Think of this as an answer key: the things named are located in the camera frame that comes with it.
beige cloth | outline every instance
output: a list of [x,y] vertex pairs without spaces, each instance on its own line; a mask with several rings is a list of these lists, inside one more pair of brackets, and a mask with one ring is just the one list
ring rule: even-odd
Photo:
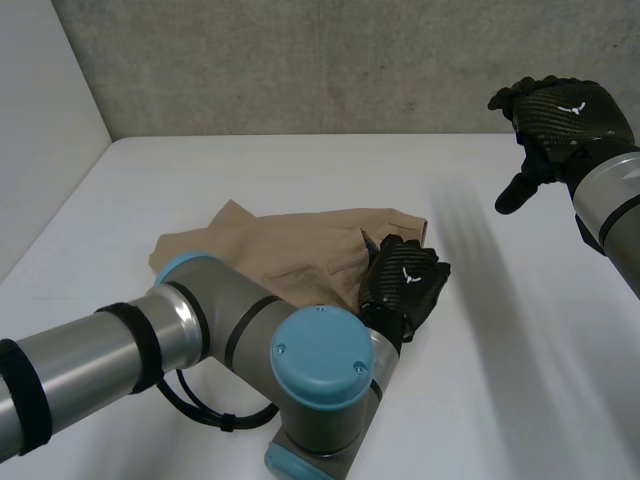
[[337,305],[355,311],[369,264],[363,231],[377,246],[389,234],[422,242],[427,222],[393,209],[255,217],[230,200],[206,228],[158,239],[155,272],[175,256],[211,253],[298,308]]

light blue joint cap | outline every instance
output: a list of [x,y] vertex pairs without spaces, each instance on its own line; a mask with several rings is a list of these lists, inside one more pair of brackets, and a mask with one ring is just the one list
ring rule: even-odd
[[264,454],[264,464],[278,480],[334,480],[318,467],[273,442],[269,442],[269,449]]
[[290,315],[271,339],[271,368],[301,404],[322,411],[353,405],[373,377],[373,345],[362,322],[338,307]]
[[215,258],[215,259],[218,258],[214,255],[211,255],[210,253],[201,252],[199,250],[194,250],[193,252],[187,252],[187,253],[178,255],[177,257],[173,258],[173,260],[171,260],[169,263],[167,263],[165,267],[160,271],[160,273],[156,277],[156,282],[154,285],[160,285],[162,282],[164,282],[164,279],[167,277],[167,275],[169,275],[169,273],[171,273],[171,271],[174,268],[178,267],[179,265],[182,265],[184,262],[188,260],[191,260],[193,258],[198,258],[198,257],[209,257],[209,258]]

robotic arm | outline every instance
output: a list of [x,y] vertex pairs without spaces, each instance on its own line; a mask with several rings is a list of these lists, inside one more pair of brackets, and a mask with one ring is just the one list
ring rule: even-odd
[[567,184],[585,243],[606,255],[640,298],[640,148],[595,82],[524,78],[489,102],[512,122],[526,158],[496,201],[510,214],[544,183]]
[[[421,281],[406,282],[407,271]],[[277,478],[344,479],[402,343],[449,272],[433,250],[387,237],[361,284],[359,319],[337,307],[296,310],[210,255],[179,257],[141,298],[0,342],[0,461],[212,356],[279,407],[265,454]]]

white tabletop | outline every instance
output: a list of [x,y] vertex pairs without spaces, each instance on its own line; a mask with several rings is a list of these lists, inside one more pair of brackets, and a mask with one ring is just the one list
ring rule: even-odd
[[[229,199],[256,215],[393,207],[427,218],[427,244],[453,273],[349,478],[637,478],[638,301],[582,243],[565,187],[494,212],[522,158],[511,135],[121,140],[0,285],[2,337],[143,294],[158,236],[207,225]],[[265,404],[215,360],[188,377],[220,409]],[[149,390],[9,460],[0,478],[268,479],[278,426],[222,433]]]

black carbon fiber hand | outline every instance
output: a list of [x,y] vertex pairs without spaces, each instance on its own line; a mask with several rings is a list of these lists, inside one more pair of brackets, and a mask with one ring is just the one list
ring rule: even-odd
[[384,322],[401,322],[403,325],[393,330],[400,332],[405,342],[410,341],[436,306],[450,273],[451,265],[438,262],[434,249],[421,248],[417,240],[403,242],[401,237],[389,235],[360,286],[361,310],[387,311],[389,315],[374,316]]
[[526,153],[522,172],[496,201],[496,210],[503,214],[520,208],[539,185],[564,182],[567,160],[585,144],[600,139],[635,142],[615,100],[596,82],[526,77],[501,89],[488,106],[502,110],[512,122]]

